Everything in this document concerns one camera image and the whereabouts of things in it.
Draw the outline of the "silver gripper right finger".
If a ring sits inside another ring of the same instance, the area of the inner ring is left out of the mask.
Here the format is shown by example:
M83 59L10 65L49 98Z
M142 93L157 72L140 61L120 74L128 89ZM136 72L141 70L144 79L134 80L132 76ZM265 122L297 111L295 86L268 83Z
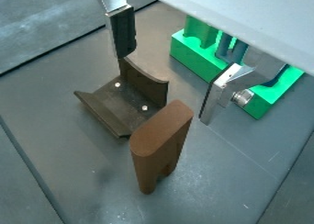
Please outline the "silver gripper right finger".
M244 64L233 63L209 88L209 95L204 100L201 122L209 125L217 105L226 107L238 92L272 81L285 65L285 61L263 50L249 47Z

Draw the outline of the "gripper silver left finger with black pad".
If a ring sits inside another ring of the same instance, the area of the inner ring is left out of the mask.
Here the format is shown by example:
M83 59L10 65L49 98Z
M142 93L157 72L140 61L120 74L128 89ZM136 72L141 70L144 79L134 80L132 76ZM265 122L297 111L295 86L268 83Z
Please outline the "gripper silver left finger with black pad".
M113 31L117 58L122 59L137 49L134 7L128 0L98 0L106 16L106 25Z

